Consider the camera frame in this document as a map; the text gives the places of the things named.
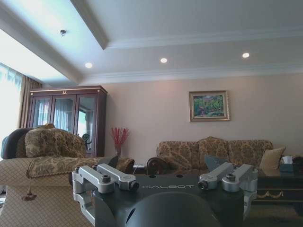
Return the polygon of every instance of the beige wall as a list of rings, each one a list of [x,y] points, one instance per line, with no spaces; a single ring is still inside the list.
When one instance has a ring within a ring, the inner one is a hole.
[[[105,84],[106,155],[114,154],[110,127],[128,127],[123,156],[146,164],[162,140],[215,136],[267,139],[287,154],[303,154],[303,75],[234,77]],[[190,122],[189,91],[228,90],[230,122]]]

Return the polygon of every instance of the crown molding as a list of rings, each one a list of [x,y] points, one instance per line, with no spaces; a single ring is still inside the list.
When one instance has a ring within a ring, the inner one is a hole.
[[[303,72],[303,65],[300,63],[250,65],[241,67],[205,67],[197,69],[153,70],[120,73],[117,72],[87,75],[80,82],[80,85],[133,83],[158,80],[265,76],[301,72]]]
[[[107,36],[84,0],[70,0],[101,48],[107,47]]]
[[[228,31],[217,33],[201,33],[190,35],[155,36],[127,40],[110,41],[108,49],[130,49],[153,46],[187,45],[216,43],[228,41],[245,41],[303,36],[303,26],[283,27],[279,29],[262,29],[246,31]]]
[[[10,10],[0,4],[0,29],[78,84],[82,74]]]

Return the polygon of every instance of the picture frame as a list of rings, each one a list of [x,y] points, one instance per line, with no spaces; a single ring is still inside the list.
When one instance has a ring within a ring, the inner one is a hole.
[[[191,122],[230,121],[228,92],[190,91],[189,111]]]

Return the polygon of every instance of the tassel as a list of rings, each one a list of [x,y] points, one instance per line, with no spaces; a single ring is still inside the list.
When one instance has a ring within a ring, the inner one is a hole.
[[[27,191],[27,195],[26,196],[22,196],[21,199],[23,201],[32,201],[34,200],[35,198],[37,197],[37,195],[33,194],[30,190],[30,187],[28,188],[28,191]]]

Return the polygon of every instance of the sofa backrest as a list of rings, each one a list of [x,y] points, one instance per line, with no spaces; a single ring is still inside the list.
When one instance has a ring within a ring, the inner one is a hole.
[[[198,141],[199,144],[199,169],[207,169],[204,161],[205,155],[228,159],[228,141],[215,137],[207,137]]]
[[[84,140],[65,130],[37,128],[25,136],[27,157],[65,156],[85,157]]]
[[[228,141],[229,160],[236,165],[249,164],[257,167],[264,152],[272,149],[273,144],[268,140]]]
[[[199,169],[200,166],[197,142],[160,142],[157,156],[163,158],[171,169]]]
[[[269,140],[223,140],[207,137],[198,142],[163,141],[157,156],[163,158],[170,169],[207,169],[205,155],[226,158],[236,165],[259,166],[266,150],[273,149]]]

